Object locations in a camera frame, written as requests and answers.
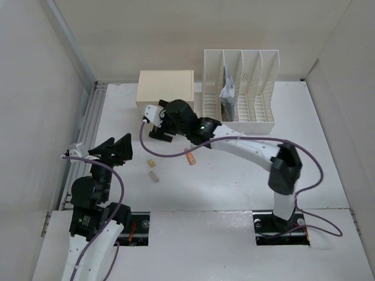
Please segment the small tan eraser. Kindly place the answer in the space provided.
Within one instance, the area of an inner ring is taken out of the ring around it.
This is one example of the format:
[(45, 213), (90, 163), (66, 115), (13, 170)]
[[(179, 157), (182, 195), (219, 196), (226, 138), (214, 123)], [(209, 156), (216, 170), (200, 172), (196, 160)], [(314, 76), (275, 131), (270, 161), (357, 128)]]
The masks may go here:
[(147, 161), (147, 163), (148, 163), (149, 167), (155, 167), (155, 162), (152, 159), (149, 159)]

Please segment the orange highlighter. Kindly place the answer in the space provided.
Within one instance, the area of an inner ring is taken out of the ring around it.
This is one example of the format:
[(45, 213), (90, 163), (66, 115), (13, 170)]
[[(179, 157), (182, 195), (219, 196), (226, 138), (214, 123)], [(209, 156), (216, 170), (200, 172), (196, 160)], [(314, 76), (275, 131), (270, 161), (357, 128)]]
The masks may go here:
[(194, 158), (194, 156), (192, 155), (191, 152), (188, 152), (188, 150), (189, 150), (189, 148), (185, 148), (185, 149), (184, 149), (184, 151), (186, 152), (186, 153), (185, 153), (185, 156), (186, 156), (186, 158), (187, 158), (189, 164), (190, 164), (191, 166), (193, 166), (193, 165), (196, 164), (196, 159)]

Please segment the grey eraser block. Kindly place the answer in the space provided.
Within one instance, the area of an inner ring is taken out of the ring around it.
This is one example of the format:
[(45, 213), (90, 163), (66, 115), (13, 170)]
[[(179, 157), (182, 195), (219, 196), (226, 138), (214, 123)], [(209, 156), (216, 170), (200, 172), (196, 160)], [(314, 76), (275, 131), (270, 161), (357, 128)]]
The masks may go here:
[(153, 171), (149, 172), (149, 176), (153, 180), (154, 183), (158, 183), (159, 182), (159, 177)]

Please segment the beige wooden drawer cabinet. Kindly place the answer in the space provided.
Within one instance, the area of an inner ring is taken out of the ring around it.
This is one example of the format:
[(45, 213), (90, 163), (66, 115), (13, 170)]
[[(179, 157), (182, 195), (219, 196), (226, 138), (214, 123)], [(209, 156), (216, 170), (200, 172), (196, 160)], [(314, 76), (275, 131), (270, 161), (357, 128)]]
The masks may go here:
[(159, 100), (184, 100), (194, 109), (193, 70), (142, 70), (139, 74), (136, 105), (140, 111), (146, 105), (158, 105)]

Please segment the grey setup guide booklet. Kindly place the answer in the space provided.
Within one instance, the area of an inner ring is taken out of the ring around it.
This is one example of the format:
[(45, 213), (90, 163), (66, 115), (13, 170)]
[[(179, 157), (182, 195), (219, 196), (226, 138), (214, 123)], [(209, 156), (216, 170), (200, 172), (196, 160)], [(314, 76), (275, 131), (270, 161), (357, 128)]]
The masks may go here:
[(236, 117), (236, 91), (233, 78), (227, 64), (224, 65), (223, 88), (220, 90), (221, 110), (226, 114), (227, 122), (234, 122)]

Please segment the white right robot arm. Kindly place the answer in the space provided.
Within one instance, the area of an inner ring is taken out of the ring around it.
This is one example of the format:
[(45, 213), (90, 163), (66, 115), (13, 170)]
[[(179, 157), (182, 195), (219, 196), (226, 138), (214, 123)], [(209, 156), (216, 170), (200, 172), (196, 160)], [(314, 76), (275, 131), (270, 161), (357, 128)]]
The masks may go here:
[(174, 135), (182, 135), (195, 146), (227, 152), (269, 172), (268, 186), (274, 192), (272, 226), (283, 231), (292, 225), (294, 188), (302, 169), (293, 144), (281, 140), (272, 145), (251, 139), (218, 120), (199, 118), (183, 100), (146, 105), (143, 116), (154, 126), (149, 134), (152, 138), (170, 142)]

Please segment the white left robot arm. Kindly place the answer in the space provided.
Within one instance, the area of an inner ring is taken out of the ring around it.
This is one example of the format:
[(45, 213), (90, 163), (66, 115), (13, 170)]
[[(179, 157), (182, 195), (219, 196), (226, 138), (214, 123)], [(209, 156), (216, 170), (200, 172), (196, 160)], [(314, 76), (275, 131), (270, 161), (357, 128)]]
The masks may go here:
[(61, 156), (64, 160), (91, 165), (90, 174), (71, 185), (73, 214), (69, 228), (69, 250), (62, 280), (107, 280), (119, 251), (121, 232), (131, 225), (131, 209), (122, 201), (109, 203), (114, 170), (132, 159), (131, 134), (109, 138), (87, 150), (75, 143)]

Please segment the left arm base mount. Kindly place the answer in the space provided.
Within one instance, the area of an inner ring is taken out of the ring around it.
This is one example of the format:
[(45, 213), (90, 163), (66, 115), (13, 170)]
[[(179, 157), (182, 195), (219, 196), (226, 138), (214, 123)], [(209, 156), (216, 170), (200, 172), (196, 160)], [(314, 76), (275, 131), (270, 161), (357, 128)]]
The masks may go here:
[(133, 212), (131, 223), (116, 239), (120, 246), (148, 246), (150, 212)]

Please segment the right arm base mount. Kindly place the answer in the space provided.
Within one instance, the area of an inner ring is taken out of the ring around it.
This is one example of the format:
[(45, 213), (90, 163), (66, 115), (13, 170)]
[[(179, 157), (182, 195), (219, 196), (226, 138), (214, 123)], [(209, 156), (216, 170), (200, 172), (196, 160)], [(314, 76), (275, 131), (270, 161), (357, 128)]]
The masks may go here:
[(257, 246), (309, 246), (304, 215), (297, 211), (288, 221), (276, 217), (272, 211), (254, 211), (253, 224)]

